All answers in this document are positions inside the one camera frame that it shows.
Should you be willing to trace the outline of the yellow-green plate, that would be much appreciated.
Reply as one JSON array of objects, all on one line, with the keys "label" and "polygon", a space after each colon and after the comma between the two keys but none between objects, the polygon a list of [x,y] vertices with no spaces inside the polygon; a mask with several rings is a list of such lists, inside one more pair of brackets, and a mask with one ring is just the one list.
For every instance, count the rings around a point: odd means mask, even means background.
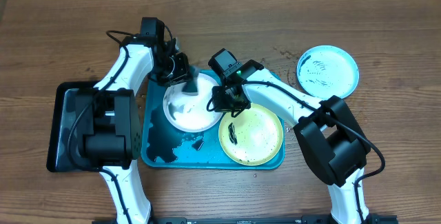
[{"label": "yellow-green plate", "polygon": [[224,115],[218,129],[220,146],[233,161],[246,166],[273,159],[283,144],[279,118],[259,104],[251,104],[237,117]]}]

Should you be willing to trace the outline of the green scouring sponge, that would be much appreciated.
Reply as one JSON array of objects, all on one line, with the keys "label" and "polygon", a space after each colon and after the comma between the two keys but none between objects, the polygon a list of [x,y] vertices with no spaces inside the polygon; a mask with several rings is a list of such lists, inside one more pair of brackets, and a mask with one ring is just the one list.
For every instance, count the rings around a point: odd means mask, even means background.
[{"label": "green scouring sponge", "polygon": [[184,83],[182,93],[190,96],[196,96],[198,94],[198,75],[200,69],[196,66],[189,67],[189,74],[191,79]]}]

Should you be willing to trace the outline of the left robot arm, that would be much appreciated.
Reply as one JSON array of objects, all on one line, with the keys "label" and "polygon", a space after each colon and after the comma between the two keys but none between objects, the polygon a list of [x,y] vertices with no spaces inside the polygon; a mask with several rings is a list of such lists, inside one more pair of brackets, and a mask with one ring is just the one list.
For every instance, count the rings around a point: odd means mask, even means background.
[{"label": "left robot arm", "polygon": [[198,70],[178,51],[170,29],[156,17],[144,17],[138,34],[118,40],[119,57],[108,74],[91,88],[78,90],[76,119],[65,154],[75,169],[96,172],[105,180],[116,208],[116,223],[149,223],[152,206],[142,187],[137,158],[142,127],[135,96],[144,79],[160,86],[182,83],[196,95]]}]

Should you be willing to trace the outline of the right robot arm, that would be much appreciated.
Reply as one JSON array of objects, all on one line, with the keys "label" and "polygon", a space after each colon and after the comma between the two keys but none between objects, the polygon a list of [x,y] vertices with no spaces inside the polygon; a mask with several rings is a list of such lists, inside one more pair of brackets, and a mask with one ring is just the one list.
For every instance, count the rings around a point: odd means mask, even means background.
[{"label": "right robot arm", "polygon": [[236,118],[255,103],[289,123],[309,169],[328,186],[332,221],[367,221],[361,181],[371,147],[343,99],[303,94],[264,65],[255,60],[241,63],[226,49],[213,55],[208,65],[221,81],[212,90],[208,111]]}]

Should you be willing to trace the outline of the light blue plate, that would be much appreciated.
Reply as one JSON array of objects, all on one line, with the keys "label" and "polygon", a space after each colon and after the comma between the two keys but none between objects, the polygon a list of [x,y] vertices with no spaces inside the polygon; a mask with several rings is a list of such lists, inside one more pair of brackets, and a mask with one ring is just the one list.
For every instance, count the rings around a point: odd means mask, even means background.
[{"label": "light blue plate", "polygon": [[360,78],[353,57],[332,45],[308,49],[298,60],[296,74],[308,94],[324,100],[331,96],[348,97],[357,88]]}]

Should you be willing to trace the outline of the white plate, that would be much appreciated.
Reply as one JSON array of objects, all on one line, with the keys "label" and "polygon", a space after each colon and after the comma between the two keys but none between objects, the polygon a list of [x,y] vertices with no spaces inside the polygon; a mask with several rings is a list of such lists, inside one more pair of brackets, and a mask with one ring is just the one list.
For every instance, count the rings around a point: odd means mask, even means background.
[{"label": "white plate", "polygon": [[199,74],[198,94],[184,93],[184,83],[166,89],[163,97],[163,111],[167,120],[184,132],[204,132],[216,125],[222,118],[220,112],[208,112],[207,104],[212,97],[212,88],[218,86],[214,77]]}]

